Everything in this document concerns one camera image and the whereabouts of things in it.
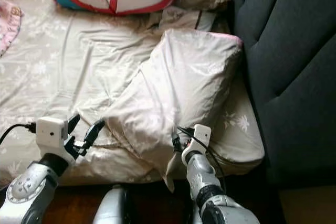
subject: wooden floor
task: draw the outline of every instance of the wooden floor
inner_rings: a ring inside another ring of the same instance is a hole
[[[246,183],[246,179],[227,178],[228,195],[252,210],[261,224],[283,224],[277,196],[264,185]],[[105,193],[112,185],[58,188],[43,224],[91,224]],[[134,223],[179,224],[187,223],[191,214],[189,185],[176,182],[175,193],[170,193],[162,182],[128,186],[135,205]],[[4,192],[0,194],[0,204]]]

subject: sofa backrest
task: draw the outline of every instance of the sofa backrest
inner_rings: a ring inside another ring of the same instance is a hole
[[[336,0],[233,0],[271,182],[336,183]]]

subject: bed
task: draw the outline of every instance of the bed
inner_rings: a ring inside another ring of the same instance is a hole
[[[24,16],[17,38],[0,58],[0,133],[12,124],[31,122],[40,116],[65,119],[79,113],[81,121],[73,132],[77,140],[83,139],[89,126],[130,84],[165,29],[207,30],[211,16],[171,7],[148,15],[112,17],[67,10],[52,0],[11,1]],[[240,72],[213,129],[210,147],[226,174],[245,174],[264,156]],[[25,129],[13,130],[0,146],[0,186],[39,158],[35,136]],[[181,167],[174,177],[185,177],[185,169]],[[61,184],[148,183],[161,179],[151,165],[103,129],[88,154],[66,171]]]

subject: dark gray sofa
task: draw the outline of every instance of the dark gray sofa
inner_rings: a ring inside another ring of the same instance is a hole
[[[336,184],[336,0],[232,0],[250,98],[278,188]]]

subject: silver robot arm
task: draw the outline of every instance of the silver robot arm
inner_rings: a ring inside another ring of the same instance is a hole
[[[84,141],[75,141],[69,133],[80,119],[69,122],[54,118],[40,118],[36,122],[36,143],[43,156],[32,162],[27,170],[8,186],[6,199],[0,208],[1,224],[41,223],[45,210],[54,197],[59,177],[79,155],[85,155],[93,144],[104,121],[99,120],[88,130]]]
[[[209,144],[210,135],[209,127],[195,125],[193,136],[205,146]],[[250,210],[224,194],[205,152],[206,149],[193,138],[182,152],[191,198],[195,202],[193,224],[259,224]]]

